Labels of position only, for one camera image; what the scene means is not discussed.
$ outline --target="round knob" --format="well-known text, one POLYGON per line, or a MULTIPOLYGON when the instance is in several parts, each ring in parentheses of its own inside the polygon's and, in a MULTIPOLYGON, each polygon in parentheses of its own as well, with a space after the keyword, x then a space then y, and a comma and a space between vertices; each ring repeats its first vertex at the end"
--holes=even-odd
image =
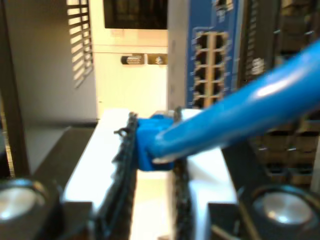
POLYGON ((261 201, 265 215, 281 224, 303 224, 313 216, 311 207, 302 198, 291 193, 269 193, 261 201))
POLYGON ((12 187, 0 191, 0 221, 27 213, 37 202, 37 194, 29 188, 12 187))

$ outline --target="monitor screen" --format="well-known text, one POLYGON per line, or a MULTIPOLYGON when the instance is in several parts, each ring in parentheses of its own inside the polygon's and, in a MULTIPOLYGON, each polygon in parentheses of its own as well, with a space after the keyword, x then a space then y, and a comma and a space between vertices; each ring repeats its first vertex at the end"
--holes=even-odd
POLYGON ((103 0, 106 29, 167 29, 168 0, 103 0))

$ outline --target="network equipment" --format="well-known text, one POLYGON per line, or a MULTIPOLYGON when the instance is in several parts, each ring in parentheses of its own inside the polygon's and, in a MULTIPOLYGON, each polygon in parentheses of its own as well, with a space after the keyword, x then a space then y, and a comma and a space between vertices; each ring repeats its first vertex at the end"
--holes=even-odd
MULTIPOLYGON (((216 104, 320 37, 319 0, 179 0, 170 4, 169 109, 216 104)), ((297 102, 303 97, 296 96, 297 102)), ((252 139, 275 181, 310 187, 319 120, 320 112, 315 111, 252 139)))

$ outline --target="blue rj45 connector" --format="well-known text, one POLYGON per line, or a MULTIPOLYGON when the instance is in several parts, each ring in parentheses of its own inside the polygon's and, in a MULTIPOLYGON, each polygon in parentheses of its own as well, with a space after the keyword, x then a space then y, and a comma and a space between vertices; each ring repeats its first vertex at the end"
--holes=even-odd
POLYGON ((189 120, 141 119, 139 167, 168 170, 177 158, 262 134, 319 106, 320 41, 189 120))

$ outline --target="vent grille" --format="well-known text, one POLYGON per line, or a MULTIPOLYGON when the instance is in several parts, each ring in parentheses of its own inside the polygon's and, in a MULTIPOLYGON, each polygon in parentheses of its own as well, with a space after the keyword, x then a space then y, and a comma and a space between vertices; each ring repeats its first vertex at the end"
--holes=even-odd
POLYGON ((73 64, 74 87, 94 69, 89 0, 66 0, 73 64))

